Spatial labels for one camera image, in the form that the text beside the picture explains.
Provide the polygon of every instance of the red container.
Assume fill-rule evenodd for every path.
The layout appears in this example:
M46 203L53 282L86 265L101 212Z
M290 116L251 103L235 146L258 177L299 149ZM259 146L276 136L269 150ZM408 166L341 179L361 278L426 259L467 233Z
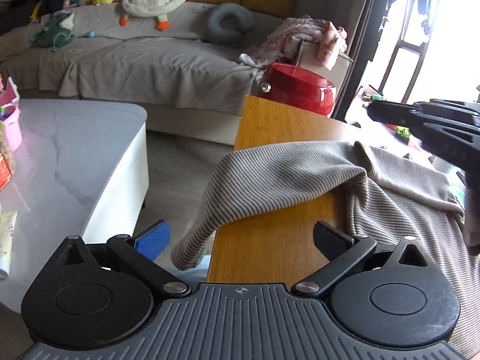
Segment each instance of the red container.
M327 79L301 67L274 63L263 74L257 96L330 116L337 89Z

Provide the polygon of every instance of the crosshair marking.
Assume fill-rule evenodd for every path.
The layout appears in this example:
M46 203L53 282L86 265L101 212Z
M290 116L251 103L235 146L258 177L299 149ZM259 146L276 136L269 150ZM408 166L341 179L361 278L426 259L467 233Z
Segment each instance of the crosshair marking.
M246 294L249 290L247 290L245 287L238 287L235 292L243 295L243 294Z

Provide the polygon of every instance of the silver screw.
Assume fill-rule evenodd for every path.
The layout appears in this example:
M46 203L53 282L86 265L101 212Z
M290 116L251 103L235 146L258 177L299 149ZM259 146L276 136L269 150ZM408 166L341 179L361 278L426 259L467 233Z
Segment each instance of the silver screw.
M187 286L184 283L177 281L167 283L163 286L163 290L169 294L181 294L187 290Z
M272 90L272 85L270 85L269 83L267 82L263 82L261 85L260 85L260 90L264 93L268 93L270 92L270 90Z
M297 291L304 294L313 294L320 289L317 283L313 283L311 281L303 281L301 283L298 283L295 288L297 289Z

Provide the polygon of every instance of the gray blanket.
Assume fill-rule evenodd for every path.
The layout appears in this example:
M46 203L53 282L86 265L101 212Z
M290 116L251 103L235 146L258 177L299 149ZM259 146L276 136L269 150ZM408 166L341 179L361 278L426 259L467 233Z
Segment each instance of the gray blanket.
M236 62L239 47L206 43L206 16L214 6L184 3L169 14L167 31L156 30L153 18L132 17L127 27L119 26L117 3L72 8L74 32L81 37L95 31L95 38L78 39L59 52L28 41L48 20L44 16L0 37L0 73L12 76L21 90L239 115L263 72ZM261 44L282 21L260 13L255 18L242 46Z
M179 269L196 266L221 226L313 200L342 186L351 235L397 244L415 236L457 293L461 314L450 344L465 358L480 351L480 257L465 247L464 211L445 175L357 142L297 142L227 155L214 170L189 234L172 250Z

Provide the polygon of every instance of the marble surface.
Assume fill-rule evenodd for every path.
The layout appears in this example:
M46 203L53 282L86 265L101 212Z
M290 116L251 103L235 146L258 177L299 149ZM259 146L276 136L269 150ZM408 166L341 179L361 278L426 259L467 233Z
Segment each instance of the marble surface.
M0 280L0 302L14 311L61 241L83 233L146 121L143 108L127 103L21 99L20 110L16 173L0 191L2 211L18 211L10 277Z

